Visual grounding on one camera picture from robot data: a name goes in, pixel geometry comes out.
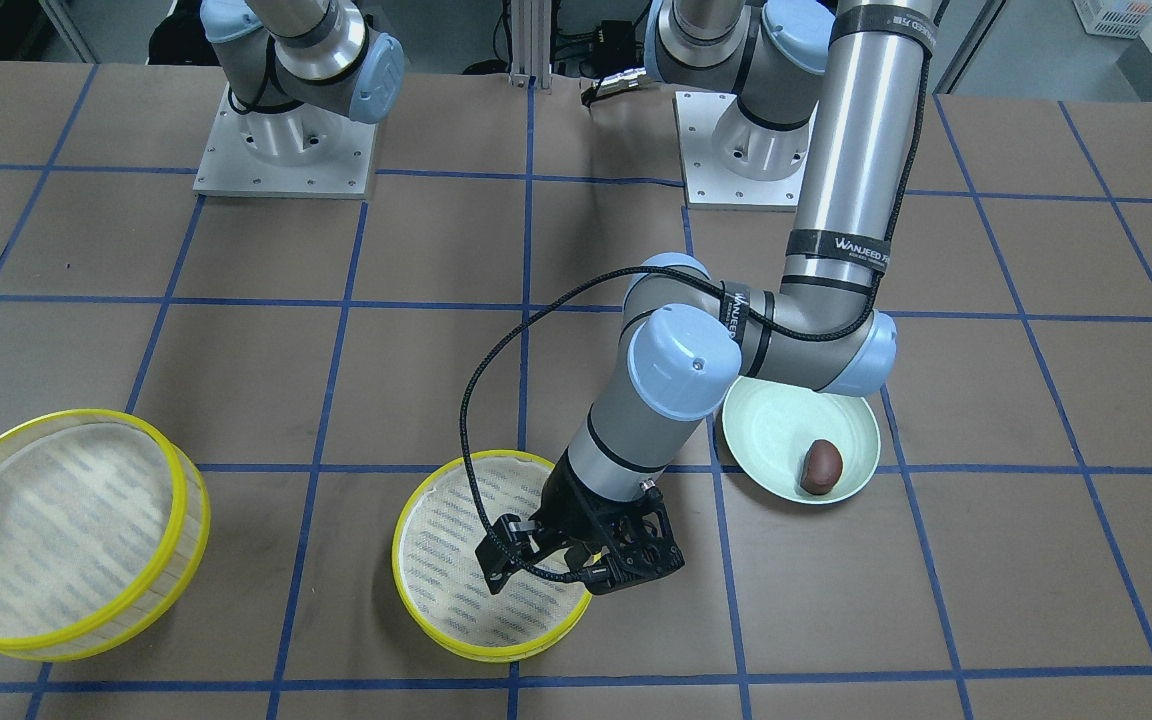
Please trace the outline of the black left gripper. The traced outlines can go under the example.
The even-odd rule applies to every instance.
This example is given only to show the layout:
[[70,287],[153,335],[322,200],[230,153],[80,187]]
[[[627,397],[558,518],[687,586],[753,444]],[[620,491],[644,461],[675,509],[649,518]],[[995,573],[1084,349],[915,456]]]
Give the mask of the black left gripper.
[[479,546],[476,559],[490,594],[499,594],[517,571],[539,571],[538,564],[566,550],[563,561],[573,582],[586,591],[602,591],[602,551],[628,571],[649,569],[643,524],[646,493],[631,501],[600,497],[579,480],[567,454],[541,488],[539,510],[532,520],[516,514],[498,516]]

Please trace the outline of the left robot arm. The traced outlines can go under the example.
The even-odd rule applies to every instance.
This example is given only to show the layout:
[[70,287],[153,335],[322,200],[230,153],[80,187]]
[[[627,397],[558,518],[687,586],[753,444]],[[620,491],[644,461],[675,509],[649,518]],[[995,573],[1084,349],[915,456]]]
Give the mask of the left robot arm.
[[499,594],[517,571],[605,594],[684,556],[657,480],[740,377],[865,397],[896,355],[874,301],[922,132],[945,1],[655,1],[644,63],[735,96],[755,131],[810,135],[776,291],[713,281],[664,252],[623,270],[617,364],[530,518],[490,521],[475,555]]

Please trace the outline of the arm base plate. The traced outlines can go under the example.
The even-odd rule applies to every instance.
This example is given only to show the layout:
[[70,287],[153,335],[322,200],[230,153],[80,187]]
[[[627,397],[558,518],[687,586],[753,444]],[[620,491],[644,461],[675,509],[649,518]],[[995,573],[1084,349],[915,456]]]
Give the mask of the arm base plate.
[[365,200],[378,127],[301,105],[280,114],[238,113],[221,92],[194,191],[232,199]]
[[785,211],[799,205],[814,115],[790,131],[755,124],[735,94],[675,94],[685,204],[694,210]]

